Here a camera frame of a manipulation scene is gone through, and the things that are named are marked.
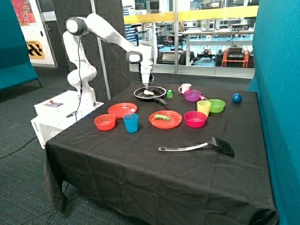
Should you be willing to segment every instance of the white control box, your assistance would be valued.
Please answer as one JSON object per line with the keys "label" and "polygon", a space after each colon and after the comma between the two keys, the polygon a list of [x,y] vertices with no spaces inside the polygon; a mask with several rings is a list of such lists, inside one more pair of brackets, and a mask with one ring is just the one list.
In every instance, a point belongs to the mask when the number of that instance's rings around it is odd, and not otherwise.
{"label": "white control box", "polygon": [[96,102],[92,107],[80,107],[80,110],[78,110],[75,115],[79,106],[78,91],[68,90],[34,105],[37,111],[37,117],[31,120],[31,124],[42,148],[45,148],[45,143],[48,140],[103,104],[104,103]]}

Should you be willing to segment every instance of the white door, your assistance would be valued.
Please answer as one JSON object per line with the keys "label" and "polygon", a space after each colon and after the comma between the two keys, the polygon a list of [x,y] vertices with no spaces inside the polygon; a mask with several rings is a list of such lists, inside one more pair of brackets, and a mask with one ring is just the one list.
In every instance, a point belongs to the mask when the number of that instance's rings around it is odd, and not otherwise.
{"label": "white door", "polygon": [[36,0],[11,0],[11,2],[25,37],[32,65],[57,67]]}

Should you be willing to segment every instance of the green bowl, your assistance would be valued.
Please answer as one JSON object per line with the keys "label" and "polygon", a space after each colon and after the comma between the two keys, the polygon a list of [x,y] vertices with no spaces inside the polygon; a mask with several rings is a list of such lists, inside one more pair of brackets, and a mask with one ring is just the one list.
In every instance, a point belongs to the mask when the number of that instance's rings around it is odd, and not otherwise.
{"label": "green bowl", "polygon": [[210,112],[211,113],[220,113],[223,111],[224,106],[225,106],[225,102],[220,100],[220,99],[209,99],[209,101],[211,102],[210,105]]}

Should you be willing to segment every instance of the magenta bowl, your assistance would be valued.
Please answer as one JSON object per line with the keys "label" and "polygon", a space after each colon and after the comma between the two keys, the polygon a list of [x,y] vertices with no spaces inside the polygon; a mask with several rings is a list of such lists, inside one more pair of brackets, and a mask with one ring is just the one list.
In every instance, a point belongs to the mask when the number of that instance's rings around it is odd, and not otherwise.
{"label": "magenta bowl", "polygon": [[184,98],[189,102],[196,102],[199,100],[201,92],[198,90],[186,90],[184,92]]}
{"label": "magenta bowl", "polygon": [[204,113],[198,111],[189,111],[183,117],[186,124],[191,128],[203,127],[207,118]]}

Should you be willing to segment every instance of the black frying pan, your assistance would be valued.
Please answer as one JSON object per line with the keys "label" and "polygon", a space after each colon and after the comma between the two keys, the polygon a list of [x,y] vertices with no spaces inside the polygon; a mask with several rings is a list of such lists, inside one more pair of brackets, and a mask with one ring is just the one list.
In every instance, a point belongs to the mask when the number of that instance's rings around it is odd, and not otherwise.
{"label": "black frying pan", "polygon": [[134,92],[137,99],[141,101],[157,101],[167,105],[167,103],[162,99],[166,94],[166,89],[160,87],[148,87],[147,90],[153,92],[154,95],[145,95],[144,90],[146,90],[146,87],[140,88]]}

